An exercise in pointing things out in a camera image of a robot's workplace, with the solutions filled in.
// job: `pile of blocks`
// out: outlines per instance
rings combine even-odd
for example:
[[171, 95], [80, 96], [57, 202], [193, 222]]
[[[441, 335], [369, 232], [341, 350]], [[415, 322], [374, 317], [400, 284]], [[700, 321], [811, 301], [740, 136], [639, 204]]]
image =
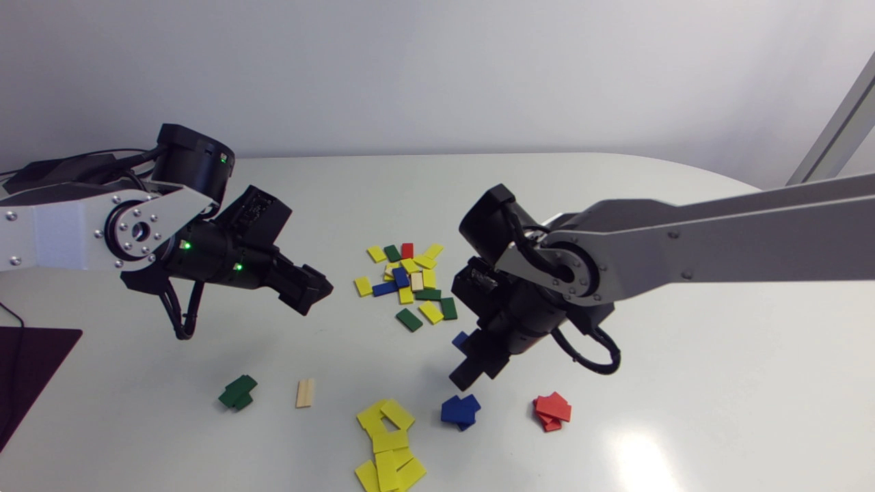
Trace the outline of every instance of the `pile of blocks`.
[[571, 422], [571, 405], [555, 391], [548, 397], [535, 398], [532, 404], [545, 432], [558, 431], [563, 422]]
[[[355, 469], [355, 476], [366, 492], [407, 492], [425, 476], [425, 467], [410, 451], [407, 430], [416, 420], [394, 399], [380, 400], [361, 411], [356, 418], [373, 445], [374, 460]], [[398, 428], [390, 431], [387, 419]]]
[[440, 419], [458, 426], [460, 431], [474, 425], [474, 414], [480, 410], [480, 402], [474, 395], [464, 398], [452, 397], [440, 406]]
[[[419, 312], [432, 325], [441, 320], [457, 319], [459, 315], [456, 312], [455, 300], [452, 297], [441, 297], [435, 277], [434, 268], [438, 265], [436, 259], [443, 250], [444, 247], [440, 244], [432, 244], [422, 255], [416, 256], [412, 242], [402, 244], [400, 252], [394, 244], [385, 248], [371, 246], [367, 249], [367, 253], [374, 263], [388, 263], [382, 272], [382, 284], [371, 285], [368, 277], [355, 279], [355, 288], [359, 291], [359, 297], [370, 295], [380, 297], [398, 292], [398, 302], [402, 306], [413, 304], [418, 300], [424, 301], [419, 306]], [[415, 332], [423, 325], [416, 314], [406, 307], [396, 314], [395, 318], [411, 332]]]
[[243, 410], [252, 403], [252, 397], [249, 395], [249, 392], [257, 385], [258, 382], [255, 379], [248, 374], [244, 374], [225, 387], [225, 391], [219, 397], [219, 401], [228, 408], [235, 408], [237, 411]]

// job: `white table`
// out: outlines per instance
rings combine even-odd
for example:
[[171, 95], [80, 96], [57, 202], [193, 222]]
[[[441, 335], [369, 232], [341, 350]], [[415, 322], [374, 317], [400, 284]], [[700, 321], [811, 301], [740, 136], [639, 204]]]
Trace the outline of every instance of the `white table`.
[[[304, 318], [272, 291], [208, 286], [195, 337], [177, 341], [158, 300], [114, 273], [3, 274], [0, 299], [30, 325], [85, 335], [0, 454], [0, 490], [357, 490], [353, 469], [372, 454], [354, 415], [382, 397], [417, 418], [422, 492], [875, 488], [870, 282], [663, 287], [618, 303], [604, 324], [623, 349], [616, 375], [544, 340], [476, 382], [476, 425], [442, 425], [462, 360], [450, 340], [475, 318], [458, 303], [459, 320], [411, 334], [393, 319], [396, 296], [359, 299], [352, 280], [378, 278], [368, 246], [441, 242], [449, 290], [473, 253], [459, 221], [499, 182], [537, 219], [609, 198], [754, 191], [607, 154], [241, 161], [226, 202], [249, 183], [281, 197], [294, 214], [277, 243], [334, 294]], [[255, 402], [225, 411], [216, 398], [240, 374], [259, 382]], [[296, 410], [304, 377], [316, 379], [315, 405]], [[531, 400], [554, 390], [573, 420], [545, 434]]]

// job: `green block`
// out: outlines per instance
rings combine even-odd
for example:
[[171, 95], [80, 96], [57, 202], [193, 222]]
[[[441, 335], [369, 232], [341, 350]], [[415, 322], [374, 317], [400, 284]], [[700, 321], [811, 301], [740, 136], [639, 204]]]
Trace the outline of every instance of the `green block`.
[[416, 293], [416, 300], [440, 300], [440, 289], [425, 289]]
[[445, 320], [459, 319], [459, 314], [456, 313], [456, 301], [452, 298], [440, 299], [440, 310], [444, 312]]
[[401, 321], [411, 332], [415, 332], [423, 325], [422, 320], [417, 318], [417, 316], [406, 307], [396, 314], [395, 317], [398, 318], [398, 320]]
[[246, 406], [251, 403], [252, 397], [248, 393], [243, 393], [242, 395], [240, 395], [239, 398], [237, 398], [237, 401], [234, 402], [234, 408], [236, 408], [237, 411], [240, 411], [246, 408]]
[[241, 396], [252, 391], [257, 384], [258, 382], [255, 379], [244, 374], [225, 387], [225, 392], [221, 394], [219, 401], [226, 407], [231, 408]]
[[396, 248], [394, 244], [390, 244], [389, 246], [383, 248], [383, 251], [386, 253], [386, 257], [390, 262], [401, 261], [401, 253], [398, 252], [398, 248]]

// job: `stack of red blocks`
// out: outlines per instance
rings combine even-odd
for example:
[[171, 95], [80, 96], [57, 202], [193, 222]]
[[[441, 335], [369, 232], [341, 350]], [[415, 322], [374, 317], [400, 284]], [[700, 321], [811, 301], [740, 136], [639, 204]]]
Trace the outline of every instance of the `stack of red blocks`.
[[571, 405], [555, 391], [548, 397], [535, 398], [532, 403], [545, 432], [557, 431], [563, 422], [571, 422]]

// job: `blue block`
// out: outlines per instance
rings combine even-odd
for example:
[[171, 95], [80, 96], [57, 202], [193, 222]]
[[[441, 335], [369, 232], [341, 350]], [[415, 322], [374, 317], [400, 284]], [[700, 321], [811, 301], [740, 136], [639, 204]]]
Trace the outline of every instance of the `blue block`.
[[374, 285], [374, 297], [384, 296], [391, 292], [398, 292], [398, 285], [395, 282]]
[[463, 405], [459, 397], [452, 397], [441, 404], [440, 419], [453, 424], [471, 425], [474, 423], [476, 411], [477, 409], [472, 406]]
[[471, 407], [475, 409], [475, 411], [480, 409], [480, 402], [477, 401], [477, 398], [475, 398], [474, 395], [468, 395], [467, 397], [462, 398], [459, 404]]
[[399, 289], [410, 287], [410, 279], [407, 278], [407, 271], [403, 267], [392, 269], [392, 277], [395, 277], [395, 284], [398, 285]]
[[458, 332], [456, 338], [452, 339], [452, 344], [456, 346], [459, 350], [462, 350], [462, 343], [468, 340], [468, 335], [465, 332]]

